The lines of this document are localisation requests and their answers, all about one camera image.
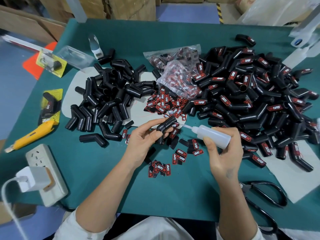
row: white plug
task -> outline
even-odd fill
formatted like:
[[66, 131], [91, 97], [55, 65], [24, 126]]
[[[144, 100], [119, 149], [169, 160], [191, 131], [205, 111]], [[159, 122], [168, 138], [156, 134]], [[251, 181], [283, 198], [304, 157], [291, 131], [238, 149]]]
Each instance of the white plug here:
[[16, 177], [26, 176], [27, 181], [18, 181], [22, 193], [42, 190], [52, 184], [50, 171], [46, 167], [25, 167], [17, 172]]

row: clear plastic bag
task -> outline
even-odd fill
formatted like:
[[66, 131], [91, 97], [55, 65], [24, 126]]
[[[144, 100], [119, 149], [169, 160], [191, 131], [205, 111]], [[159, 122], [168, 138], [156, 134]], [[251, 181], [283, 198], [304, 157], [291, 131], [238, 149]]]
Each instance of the clear plastic bag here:
[[150, 64], [162, 74], [157, 83], [187, 99], [201, 93], [201, 89], [191, 79], [199, 75], [197, 64], [200, 54], [200, 44], [143, 53]]
[[237, 24], [282, 26], [308, 8], [308, 0], [255, 0]]

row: yellow and black striped tape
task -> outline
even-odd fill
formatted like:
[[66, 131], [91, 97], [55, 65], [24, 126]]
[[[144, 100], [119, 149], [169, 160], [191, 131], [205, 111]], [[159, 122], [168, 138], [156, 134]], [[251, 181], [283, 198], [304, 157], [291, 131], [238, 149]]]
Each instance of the yellow and black striped tape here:
[[221, 7], [220, 4], [217, 3], [217, 10], [218, 10], [218, 16], [219, 16], [219, 21], [221, 24], [223, 24], [223, 18], [222, 18], [222, 13], [221, 13]]

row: squeeze bottle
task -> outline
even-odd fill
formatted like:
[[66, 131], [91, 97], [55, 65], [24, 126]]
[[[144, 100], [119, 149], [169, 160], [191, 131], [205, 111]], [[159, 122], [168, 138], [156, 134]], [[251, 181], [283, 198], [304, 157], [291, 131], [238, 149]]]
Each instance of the squeeze bottle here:
[[229, 136], [225, 133], [221, 133], [219, 131], [216, 131], [214, 129], [211, 129], [211, 128], [204, 126], [204, 125], [200, 125], [199, 127], [196, 127], [196, 126], [191, 127], [191, 126], [182, 124], [182, 126], [191, 129], [192, 132], [196, 133], [197, 137], [201, 140], [203, 140], [203, 137], [211, 138], [211, 140], [213, 140], [213, 142], [216, 144], [216, 146], [221, 149], [226, 149], [226, 147], [228, 146], [228, 144], [231, 140], [231, 136]]

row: hand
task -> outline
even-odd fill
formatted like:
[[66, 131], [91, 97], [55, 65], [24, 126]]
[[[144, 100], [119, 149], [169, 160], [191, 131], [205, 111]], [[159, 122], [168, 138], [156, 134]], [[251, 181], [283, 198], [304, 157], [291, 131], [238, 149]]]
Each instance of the hand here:
[[[132, 164], [134, 169], [140, 166], [146, 158], [150, 147], [162, 136], [161, 131], [156, 131], [156, 129], [150, 130], [151, 127], [165, 121], [166, 118], [150, 120], [133, 130], [122, 160], [126, 160], [128, 163]], [[165, 131], [164, 137], [166, 138], [171, 131], [173, 131], [173, 127], [170, 127]]]
[[209, 152], [211, 172], [219, 185], [230, 181], [238, 184], [238, 170], [243, 156], [238, 129], [219, 127], [212, 127], [212, 129], [230, 135], [231, 140], [219, 155], [215, 143], [209, 137], [203, 138]]

